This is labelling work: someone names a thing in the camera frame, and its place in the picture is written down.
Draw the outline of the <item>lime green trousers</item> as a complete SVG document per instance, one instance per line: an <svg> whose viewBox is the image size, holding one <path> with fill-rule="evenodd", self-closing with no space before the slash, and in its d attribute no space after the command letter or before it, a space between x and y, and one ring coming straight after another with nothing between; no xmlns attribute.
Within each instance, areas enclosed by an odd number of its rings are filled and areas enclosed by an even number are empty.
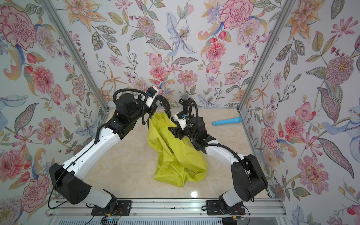
<svg viewBox="0 0 360 225"><path fill-rule="evenodd" d="M204 180L208 172L206 158L193 147L188 137L175 138L168 130L174 126L164 112L155 113L149 120L147 141L158 153L154 180L176 187Z"/></svg>

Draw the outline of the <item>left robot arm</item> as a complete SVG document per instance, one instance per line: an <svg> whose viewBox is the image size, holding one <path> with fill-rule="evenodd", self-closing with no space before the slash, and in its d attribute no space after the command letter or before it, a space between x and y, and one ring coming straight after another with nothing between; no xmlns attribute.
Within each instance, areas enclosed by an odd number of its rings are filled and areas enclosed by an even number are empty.
<svg viewBox="0 0 360 225"><path fill-rule="evenodd" d="M108 150L133 130L138 120L145 123L145 116L153 116L158 104L165 99L150 91L136 90L136 93L137 97L134 92L116 92L113 97L116 109L111 119L99 126L95 138L71 159L50 167L52 191L58 192L73 205L87 203L108 212L116 210L118 204L114 194L96 189L83 179Z"/></svg>

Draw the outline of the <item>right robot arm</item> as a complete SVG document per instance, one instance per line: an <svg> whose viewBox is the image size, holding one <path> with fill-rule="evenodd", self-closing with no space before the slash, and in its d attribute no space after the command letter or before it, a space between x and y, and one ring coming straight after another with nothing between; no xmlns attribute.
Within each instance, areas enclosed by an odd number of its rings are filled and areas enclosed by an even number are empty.
<svg viewBox="0 0 360 225"><path fill-rule="evenodd" d="M207 209L229 215L232 210L241 208L244 202L254 201L256 195L268 188L269 184L257 158L252 154L246 156L236 153L221 144L207 133L202 117L175 116L172 122L175 126L168 130L175 138L188 137L197 151L214 157L230 168L232 188L218 198L217 206L207 204Z"/></svg>

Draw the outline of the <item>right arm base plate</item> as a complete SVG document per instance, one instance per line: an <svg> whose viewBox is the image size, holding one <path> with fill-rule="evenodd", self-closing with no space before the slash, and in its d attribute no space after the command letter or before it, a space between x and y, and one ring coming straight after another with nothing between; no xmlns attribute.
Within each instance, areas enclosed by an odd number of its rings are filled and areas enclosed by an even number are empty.
<svg viewBox="0 0 360 225"><path fill-rule="evenodd" d="M208 216L245 216L245 207L240 202L234 206L227 206L220 200L207 200L205 205L201 207Z"/></svg>

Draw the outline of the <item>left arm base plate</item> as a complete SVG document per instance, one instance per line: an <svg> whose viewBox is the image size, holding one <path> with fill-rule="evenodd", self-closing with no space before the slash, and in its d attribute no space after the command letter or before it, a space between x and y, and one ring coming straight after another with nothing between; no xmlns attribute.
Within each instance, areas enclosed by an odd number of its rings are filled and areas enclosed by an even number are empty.
<svg viewBox="0 0 360 225"><path fill-rule="evenodd" d="M92 216L128 216L132 206L131 200L117 200L110 202L105 208L93 206Z"/></svg>

